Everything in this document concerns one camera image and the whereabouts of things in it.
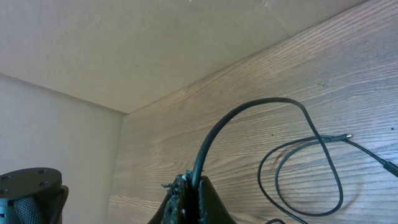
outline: wooden table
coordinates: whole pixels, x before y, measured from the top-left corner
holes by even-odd
[[[398,1],[368,1],[127,116],[109,223],[147,223],[165,197],[160,185],[193,168],[212,126],[241,103],[270,96],[302,102],[321,134],[354,134],[352,141],[398,164]],[[238,223],[295,223],[263,196],[256,172],[274,147],[312,135],[295,106],[257,106],[220,132],[203,175]],[[327,217],[299,216],[309,223],[398,223],[398,178],[352,146],[327,146],[344,204]],[[272,156],[262,171],[277,202],[275,168],[291,149]],[[292,156],[279,182],[286,200],[306,212],[328,211],[338,201],[320,146]]]

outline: screw hole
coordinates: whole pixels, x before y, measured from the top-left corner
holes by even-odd
[[[41,182],[41,183],[39,183],[39,186],[41,186],[41,187],[45,187],[47,184],[49,184],[47,181],[45,181],[45,182]]]

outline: black mesh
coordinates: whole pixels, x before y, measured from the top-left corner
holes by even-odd
[[[45,218],[33,197],[16,200],[14,207],[22,224],[45,224]]]

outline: white wall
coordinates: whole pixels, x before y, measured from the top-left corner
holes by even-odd
[[[0,173],[58,169],[70,189],[63,222],[104,223],[123,116],[0,74]]]

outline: wood grain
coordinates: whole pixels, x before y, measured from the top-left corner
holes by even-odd
[[[202,140],[229,110],[283,96],[302,102],[321,134],[353,141],[398,163],[398,1],[368,1],[127,116],[109,201],[109,223],[147,223],[166,191],[160,185],[192,169]],[[312,136],[298,108],[271,104],[233,119],[215,139],[204,173],[238,223],[281,218],[259,190],[260,160],[287,141]],[[343,143],[328,144],[344,204],[309,223],[398,223],[398,180]],[[262,182],[277,202],[275,168],[292,147],[264,164]],[[338,189],[320,147],[289,159],[280,188],[306,212],[325,212]]]

